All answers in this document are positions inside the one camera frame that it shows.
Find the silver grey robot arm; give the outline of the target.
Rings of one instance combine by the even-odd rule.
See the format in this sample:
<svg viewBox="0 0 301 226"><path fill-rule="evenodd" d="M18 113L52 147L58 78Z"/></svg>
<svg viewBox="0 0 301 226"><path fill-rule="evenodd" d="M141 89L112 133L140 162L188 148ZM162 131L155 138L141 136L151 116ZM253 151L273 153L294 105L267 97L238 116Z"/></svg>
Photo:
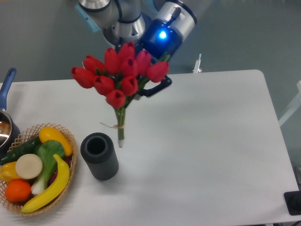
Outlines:
<svg viewBox="0 0 301 226"><path fill-rule="evenodd" d="M80 0L79 16L93 32L101 30L116 51L129 41L152 61L170 57L186 40L210 0Z"/></svg>

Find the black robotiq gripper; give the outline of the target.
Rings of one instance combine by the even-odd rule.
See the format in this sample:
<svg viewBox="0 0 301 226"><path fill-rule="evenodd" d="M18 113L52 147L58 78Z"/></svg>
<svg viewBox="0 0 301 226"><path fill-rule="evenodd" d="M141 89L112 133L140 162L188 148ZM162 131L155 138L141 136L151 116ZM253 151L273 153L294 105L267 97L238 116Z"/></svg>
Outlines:
<svg viewBox="0 0 301 226"><path fill-rule="evenodd" d="M148 29L138 41L138 50L146 50L150 53L151 62L157 62L165 56L172 57L183 42L182 36L173 27L174 19L165 22L154 19ZM172 84L172 80L166 75L159 85L151 89L142 89L135 94L135 100L145 96L150 98Z"/></svg>

